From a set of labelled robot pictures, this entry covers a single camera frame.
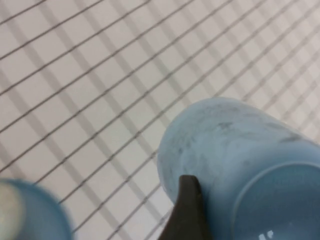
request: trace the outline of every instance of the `white tile floor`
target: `white tile floor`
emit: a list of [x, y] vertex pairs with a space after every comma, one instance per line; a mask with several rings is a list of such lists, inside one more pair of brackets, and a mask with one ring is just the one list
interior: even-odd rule
[[155, 240], [170, 121], [241, 99], [320, 140], [316, 0], [0, 0], [0, 177], [53, 192], [77, 238]]

